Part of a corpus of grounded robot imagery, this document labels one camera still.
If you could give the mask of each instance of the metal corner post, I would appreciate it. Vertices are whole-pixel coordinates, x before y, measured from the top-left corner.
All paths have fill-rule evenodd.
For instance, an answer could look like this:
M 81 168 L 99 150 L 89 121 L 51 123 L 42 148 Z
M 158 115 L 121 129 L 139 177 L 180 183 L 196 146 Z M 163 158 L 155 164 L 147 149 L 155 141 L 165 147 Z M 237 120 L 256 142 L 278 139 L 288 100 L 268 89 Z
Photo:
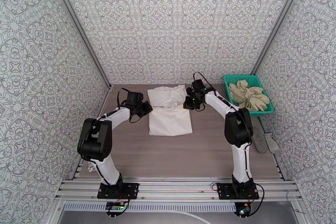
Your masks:
M 291 8 L 293 7 L 294 3 L 295 3 L 296 0 L 286 0 L 283 7 L 282 7 L 282 10 L 276 20 L 276 23 L 274 24 L 260 54 L 259 54 L 259 57 L 257 59 L 257 61 L 255 62 L 253 68 L 252 68 L 252 71 L 251 71 L 251 75 L 255 75 L 258 68 L 260 67 L 265 55 L 267 54 L 268 50 L 270 49 L 272 43 L 274 42 L 275 40 L 275 37 L 279 31 L 279 29 L 281 28 L 281 26 L 283 25 L 289 11 L 291 10 Z
M 102 78 L 104 79 L 105 84 L 107 85 L 108 88 L 110 88 L 110 82 L 108 80 L 108 77 L 106 75 L 106 73 L 104 72 L 101 63 L 99 62 L 98 57 L 96 56 L 93 47 L 90 43 L 90 40 L 88 38 L 88 36 L 85 33 L 85 30 L 71 4 L 70 0 L 61 0 L 66 12 L 69 15 L 69 18 L 72 20 L 75 28 L 77 29 L 79 36 L 85 46 L 85 48 L 87 49 L 88 53 L 90 54 L 91 58 L 93 59 L 93 62 L 95 63 L 100 75 L 102 76 Z

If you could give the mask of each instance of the white cable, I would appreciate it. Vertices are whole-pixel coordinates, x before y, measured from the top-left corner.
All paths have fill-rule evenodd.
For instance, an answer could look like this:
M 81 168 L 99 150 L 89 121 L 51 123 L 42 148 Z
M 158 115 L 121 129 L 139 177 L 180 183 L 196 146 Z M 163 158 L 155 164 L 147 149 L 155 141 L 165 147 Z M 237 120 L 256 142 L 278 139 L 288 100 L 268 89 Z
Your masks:
M 169 211 L 168 213 L 180 213 L 180 214 L 184 214 L 184 215 L 187 215 L 187 216 L 190 216 L 190 217 L 193 217 L 195 219 L 198 219 L 206 224 L 211 224 L 210 222 L 208 222 L 207 220 L 197 216 L 197 215 L 194 215 L 194 214 L 191 214 L 191 213 L 186 213 L 186 212 L 183 212 L 183 211 Z

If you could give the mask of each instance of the green basket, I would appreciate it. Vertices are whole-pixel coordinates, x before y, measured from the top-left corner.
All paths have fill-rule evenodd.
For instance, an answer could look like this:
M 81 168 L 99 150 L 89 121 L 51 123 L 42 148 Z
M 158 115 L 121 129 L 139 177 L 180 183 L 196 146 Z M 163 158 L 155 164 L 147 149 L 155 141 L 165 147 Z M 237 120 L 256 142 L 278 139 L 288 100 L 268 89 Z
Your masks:
M 236 106 L 238 106 L 238 104 L 232 100 L 228 85 L 230 83 L 237 84 L 239 80 L 244 80 L 244 79 L 247 81 L 250 87 L 264 88 L 257 76 L 254 76 L 254 75 L 225 75 L 224 82 L 225 82 L 226 92 L 228 94 L 228 100 Z M 268 96 L 265 90 L 263 90 L 262 93 Z M 265 111 L 250 111 L 249 114 L 251 117 L 260 117 L 267 113 L 273 113 L 273 111 L 274 111 L 274 108 L 270 102 L 269 104 L 267 104 L 267 109 Z

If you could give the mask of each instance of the vent grille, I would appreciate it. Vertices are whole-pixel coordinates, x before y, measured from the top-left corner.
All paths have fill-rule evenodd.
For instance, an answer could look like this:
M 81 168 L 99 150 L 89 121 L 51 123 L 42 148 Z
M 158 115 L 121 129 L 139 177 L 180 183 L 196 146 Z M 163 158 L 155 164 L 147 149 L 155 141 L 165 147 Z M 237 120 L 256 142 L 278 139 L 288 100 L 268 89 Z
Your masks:
M 79 202 L 67 201 L 64 206 L 65 211 L 100 211 L 105 212 L 106 202 Z M 128 212 L 175 212 L 182 211 L 188 213 L 218 213 L 234 212 L 234 203 L 139 203 L 131 202 Z

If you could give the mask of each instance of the black mounting plate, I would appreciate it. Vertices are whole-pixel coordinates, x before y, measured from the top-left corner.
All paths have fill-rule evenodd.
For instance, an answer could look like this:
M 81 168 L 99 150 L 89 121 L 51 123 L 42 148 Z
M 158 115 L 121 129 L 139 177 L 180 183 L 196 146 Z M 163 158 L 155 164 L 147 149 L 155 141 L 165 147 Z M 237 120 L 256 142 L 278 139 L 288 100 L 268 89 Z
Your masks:
M 248 199 L 259 199 L 258 190 L 255 184 L 249 190 L 249 198 L 236 196 L 236 193 L 232 187 L 232 183 L 217 183 L 217 191 L 220 200 L 248 200 Z
M 125 192 L 121 194 L 114 186 L 100 184 L 98 199 L 136 199 L 139 191 L 139 183 L 123 183 Z

